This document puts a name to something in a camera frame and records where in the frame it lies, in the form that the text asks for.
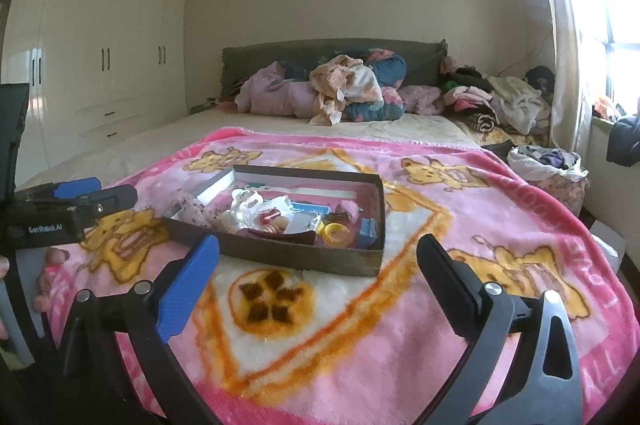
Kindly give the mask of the person's left hand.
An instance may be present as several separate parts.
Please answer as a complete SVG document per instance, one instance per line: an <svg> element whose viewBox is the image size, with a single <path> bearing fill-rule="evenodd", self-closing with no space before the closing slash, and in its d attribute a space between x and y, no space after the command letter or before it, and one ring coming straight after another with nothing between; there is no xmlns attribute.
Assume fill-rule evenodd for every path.
<svg viewBox="0 0 640 425"><path fill-rule="evenodd" d="M70 258L70 253L66 249L59 249L58 247L49 247L47 249L46 256L44 256L44 266L37 280L37 295L34 297L32 307L38 313L48 312L51 308L50 294L53 283L53 277L51 271L58 269L66 263L66 260ZM1 280L6 276L10 269L9 260L1 255ZM0 324L0 336L1 341L9 339L8 330L4 325L2 319Z"/></svg>

